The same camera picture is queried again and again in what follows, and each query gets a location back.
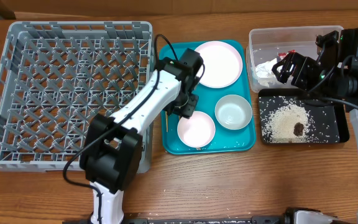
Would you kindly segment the red snack wrapper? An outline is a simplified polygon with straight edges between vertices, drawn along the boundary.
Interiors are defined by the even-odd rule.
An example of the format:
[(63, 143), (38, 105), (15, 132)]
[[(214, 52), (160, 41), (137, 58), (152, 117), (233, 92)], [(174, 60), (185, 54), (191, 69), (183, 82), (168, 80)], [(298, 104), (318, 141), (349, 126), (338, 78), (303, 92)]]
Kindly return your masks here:
[(278, 60), (278, 61), (283, 60), (283, 59), (284, 59), (288, 54), (290, 54), (290, 53), (295, 53), (295, 50), (289, 50), (289, 51), (287, 51), (287, 52), (278, 53), (278, 54), (277, 54), (277, 60)]

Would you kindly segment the small white bowl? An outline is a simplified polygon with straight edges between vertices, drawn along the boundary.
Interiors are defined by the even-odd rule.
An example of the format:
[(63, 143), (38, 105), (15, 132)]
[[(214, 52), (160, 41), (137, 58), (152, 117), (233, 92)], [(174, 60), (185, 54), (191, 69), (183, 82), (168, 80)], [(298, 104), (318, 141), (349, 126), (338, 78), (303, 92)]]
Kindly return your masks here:
[(212, 118), (195, 111), (190, 118), (181, 118), (177, 125), (178, 137), (185, 145), (193, 148), (207, 146), (214, 138), (216, 127)]

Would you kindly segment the white napkin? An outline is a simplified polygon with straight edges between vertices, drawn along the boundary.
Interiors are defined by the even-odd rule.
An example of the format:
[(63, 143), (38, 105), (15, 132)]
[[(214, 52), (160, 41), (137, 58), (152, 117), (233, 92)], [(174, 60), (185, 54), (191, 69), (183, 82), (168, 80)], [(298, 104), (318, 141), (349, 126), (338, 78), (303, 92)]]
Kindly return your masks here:
[(273, 78), (275, 75), (272, 71), (273, 66), (277, 63), (277, 59), (266, 61), (259, 64), (255, 68), (255, 73), (258, 78)]

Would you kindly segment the grey bowl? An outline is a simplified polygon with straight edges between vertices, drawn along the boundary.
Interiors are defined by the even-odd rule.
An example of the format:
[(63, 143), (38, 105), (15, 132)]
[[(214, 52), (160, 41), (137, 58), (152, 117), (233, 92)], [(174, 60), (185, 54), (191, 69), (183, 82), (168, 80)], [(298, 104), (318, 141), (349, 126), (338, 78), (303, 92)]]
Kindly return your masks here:
[(230, 130), (245, 128), (253, 117), (250, 103), (239, 95), (226, 95), (220, 98), (214, 114), (218, 123)]

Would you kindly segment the rice and food scraps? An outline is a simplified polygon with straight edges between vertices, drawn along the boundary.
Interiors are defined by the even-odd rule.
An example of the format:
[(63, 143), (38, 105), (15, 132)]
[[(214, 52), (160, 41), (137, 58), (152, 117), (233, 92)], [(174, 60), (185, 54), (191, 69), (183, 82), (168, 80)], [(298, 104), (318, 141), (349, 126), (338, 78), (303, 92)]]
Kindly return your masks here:
[(262, 140), (267, 144), (338, 143), (334, 107), (312, 103), (292, 96), (260, 96)]

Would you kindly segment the large white round plate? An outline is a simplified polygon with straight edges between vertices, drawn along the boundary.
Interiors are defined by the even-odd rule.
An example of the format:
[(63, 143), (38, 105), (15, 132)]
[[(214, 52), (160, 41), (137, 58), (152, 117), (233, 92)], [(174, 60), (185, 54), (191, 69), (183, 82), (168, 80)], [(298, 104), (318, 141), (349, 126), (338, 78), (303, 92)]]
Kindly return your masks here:
[(209, 88), (225, 88), (232, 85), (241, 75), (243, 62), (240, 53), (230, 44), (209, 41), (196, 49), (203, 59), (205, 71), (197, 73), (200, 84)]

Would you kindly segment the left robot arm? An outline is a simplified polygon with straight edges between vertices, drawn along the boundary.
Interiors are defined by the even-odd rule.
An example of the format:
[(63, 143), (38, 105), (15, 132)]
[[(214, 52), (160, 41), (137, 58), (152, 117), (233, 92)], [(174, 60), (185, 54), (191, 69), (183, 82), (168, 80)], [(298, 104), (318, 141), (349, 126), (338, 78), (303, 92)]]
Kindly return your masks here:
[(94, 193), (91, 223), (121, 223), (124, 190), (142, 158), (143, 136), (161, 111), (190, 118), (198, 96), (192, 92), (203, 68), (200, 53), (186, 49), (180, 59), (165, 57), (138, 94), (111, 116), (90, 122), (80, 167)]

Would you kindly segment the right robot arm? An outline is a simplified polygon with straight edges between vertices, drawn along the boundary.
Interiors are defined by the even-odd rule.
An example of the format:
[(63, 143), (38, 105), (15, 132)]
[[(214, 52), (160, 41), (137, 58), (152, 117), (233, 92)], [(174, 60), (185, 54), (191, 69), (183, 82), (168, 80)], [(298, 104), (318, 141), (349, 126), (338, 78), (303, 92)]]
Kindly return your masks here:
[(290, 52), (272, 67), (272, 73), (281, 83), (290, 80), (306, 99), (344, 105), (358, 152), (358, 28), (317, 35), (315, 44), (320, 48), (316, 60)]

